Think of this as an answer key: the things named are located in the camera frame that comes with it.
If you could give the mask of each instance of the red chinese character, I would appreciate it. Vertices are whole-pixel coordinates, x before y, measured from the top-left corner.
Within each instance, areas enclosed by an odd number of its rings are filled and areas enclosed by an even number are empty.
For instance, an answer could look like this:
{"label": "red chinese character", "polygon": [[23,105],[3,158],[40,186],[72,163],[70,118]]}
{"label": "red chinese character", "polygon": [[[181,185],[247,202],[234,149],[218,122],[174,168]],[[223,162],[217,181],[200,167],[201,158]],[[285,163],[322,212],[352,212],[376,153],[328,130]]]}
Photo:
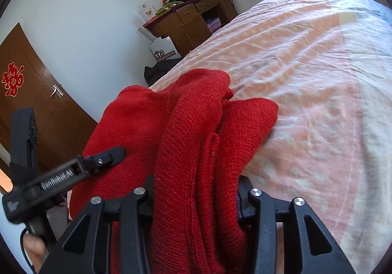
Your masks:
{"label": "red chinese character", "polygon": [[18,93],[18,88],[23,85],[23,75],[21,72],[24,70],[24,66],[18,67],[15,66],[15,63],[8,64],[8,71],[3,73],[3,80],[1,81],[4,84],[7,92],[5,95],[15,97]]}

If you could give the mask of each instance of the red knit fabric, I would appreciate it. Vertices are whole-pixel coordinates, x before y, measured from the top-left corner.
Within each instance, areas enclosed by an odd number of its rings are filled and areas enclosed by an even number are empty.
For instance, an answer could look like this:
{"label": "red knit fabric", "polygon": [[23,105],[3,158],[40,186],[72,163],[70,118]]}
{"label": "red knit fabric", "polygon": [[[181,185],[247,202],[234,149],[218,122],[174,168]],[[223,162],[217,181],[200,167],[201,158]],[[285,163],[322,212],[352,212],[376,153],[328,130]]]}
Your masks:
{"label": "red knit fabric", "polygon": [[[73,217],[93,196],[122,197],[154,174],[154,274],[240,273],[247,248],[237,223],[238,177],[277,120],[278,106],[230,101],[223,71],[195,69],[165,90],[125,88],[105,110],[83,155],[116,145],[126,158],[74,187]],[[112,273],[118,273],[118,227]]]}

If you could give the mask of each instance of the door handle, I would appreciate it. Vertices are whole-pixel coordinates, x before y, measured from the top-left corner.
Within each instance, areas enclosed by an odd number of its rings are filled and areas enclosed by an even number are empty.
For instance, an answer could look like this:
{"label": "door handle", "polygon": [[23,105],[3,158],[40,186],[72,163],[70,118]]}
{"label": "door handle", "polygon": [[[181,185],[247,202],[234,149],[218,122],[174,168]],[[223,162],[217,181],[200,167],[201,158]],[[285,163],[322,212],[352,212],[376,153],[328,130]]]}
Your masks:
{"label": "door handle", "polygon": [[62,92],[56,85],[53,85],[53,92],[52,92],[52,94],[50,95],[50,98],[52,98],[52,96],[53,96],[54,94],[57,94],[60,98],[61,98],[62,96],[64,96],[63,92]]}

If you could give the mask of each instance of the silver screw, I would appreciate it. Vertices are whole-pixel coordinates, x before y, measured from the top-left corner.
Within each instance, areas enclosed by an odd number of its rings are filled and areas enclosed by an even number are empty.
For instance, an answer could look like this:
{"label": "silver screw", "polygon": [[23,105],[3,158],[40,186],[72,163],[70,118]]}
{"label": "silver screw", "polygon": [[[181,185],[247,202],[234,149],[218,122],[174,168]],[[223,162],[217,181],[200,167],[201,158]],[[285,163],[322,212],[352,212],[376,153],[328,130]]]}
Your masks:
{"label": "silver screw", "polygon": [[254,197],[259,197],[263,194],[263,191],[261,191],[260,189],[257,188],[253,188],[252,190],[250,190],[250,193],[254,196]]}
{"label": "silver screw", "polygon": [[305,200],[303,198],[301,198],[301,197],[296,197],[294,199],[294,203],[301,207],[301,206],[303,206],[305,204]]}
{"label": "silver screw", "polygon": [[100,204],[101,201],[102,201],[102,199],[100,197],[92,197],[90,200],[91,204],[94,204],[94,205]]}
{"label": "silver screw", "polygon": [[145,188],[136,188],[133,190],[133,193],[135,193],[137,196],[141,196],[142,194],[144,194],[146,192]]}

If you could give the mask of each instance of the bed sheet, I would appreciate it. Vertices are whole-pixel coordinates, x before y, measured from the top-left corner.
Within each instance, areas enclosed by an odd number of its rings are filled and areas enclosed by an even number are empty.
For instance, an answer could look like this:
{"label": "bed sheet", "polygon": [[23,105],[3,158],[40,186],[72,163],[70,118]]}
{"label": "bed sheet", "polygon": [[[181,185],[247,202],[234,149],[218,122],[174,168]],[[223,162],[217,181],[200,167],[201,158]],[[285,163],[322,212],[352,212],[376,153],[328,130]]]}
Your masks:
{"label": "bed sheet", "polygon": [[278,122],[243,174],[273,197],[303,197],[369,274],[392,241],[391,43],[392,12],[372,0],[264,0],[151,89],[220,69],[235,100],[275,101]]}

